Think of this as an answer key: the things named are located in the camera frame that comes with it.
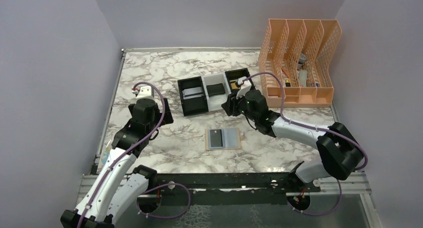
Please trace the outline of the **orange plastic desk organizer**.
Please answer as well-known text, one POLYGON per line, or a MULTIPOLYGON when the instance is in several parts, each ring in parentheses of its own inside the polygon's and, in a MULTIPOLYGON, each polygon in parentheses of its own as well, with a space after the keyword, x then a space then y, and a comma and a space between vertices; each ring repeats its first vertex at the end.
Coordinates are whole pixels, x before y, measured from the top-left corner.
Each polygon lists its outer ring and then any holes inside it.
POLYGON ((327 108, 329 67, 342 29, 334 19, 269 19, 258 65, 271 108, 327 108))

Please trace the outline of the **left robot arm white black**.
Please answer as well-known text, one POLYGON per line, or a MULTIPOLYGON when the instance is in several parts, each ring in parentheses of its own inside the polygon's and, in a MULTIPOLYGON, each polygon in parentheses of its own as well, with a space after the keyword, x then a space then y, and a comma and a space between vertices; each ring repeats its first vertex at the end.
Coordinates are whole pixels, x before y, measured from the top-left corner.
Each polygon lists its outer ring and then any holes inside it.
POLYGON ((157 136, 157 129, 173 123, 167 99, 161 102, 162 110, 150 98, 129 105, 131 118, 115 134, 106 163, 88 193, 75 209, 63 212, 60 218, 63 227, 113 228, 139 192, 148 194, 156 189, 156 171, 148 167, 136 172, 126 188, 121 191, 118 188, 141 151, 157 136))

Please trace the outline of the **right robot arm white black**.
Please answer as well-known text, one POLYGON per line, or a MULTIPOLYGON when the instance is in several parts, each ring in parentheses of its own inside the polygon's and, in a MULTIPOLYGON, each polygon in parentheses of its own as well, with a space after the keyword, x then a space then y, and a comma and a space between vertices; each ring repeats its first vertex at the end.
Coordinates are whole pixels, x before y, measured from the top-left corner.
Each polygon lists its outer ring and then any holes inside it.
POLYGON ((289 119, 270 110, 259 90, 251 90, 243 97, 233 92, 221 106, 227 116, 243 115, 251 120, 263 135, 294 140, 318 151, 317 159, 300 162, 289 172, 288 186, 293 191, 299 192, 320 178, 344 181, 368 162, 367 154, 342 123, 319 126, 289 119))

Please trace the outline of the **black white card tray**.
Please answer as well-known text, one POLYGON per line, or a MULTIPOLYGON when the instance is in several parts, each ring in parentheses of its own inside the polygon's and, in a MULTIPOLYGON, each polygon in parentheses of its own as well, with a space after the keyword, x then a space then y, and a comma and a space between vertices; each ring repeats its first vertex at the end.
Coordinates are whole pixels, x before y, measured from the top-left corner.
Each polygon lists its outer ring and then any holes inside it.
POLYGON ((247 68, 201 75, 177 81, 185 117, 222 110, 230 94, 237 94, 239 78, 249 77, 247 68))

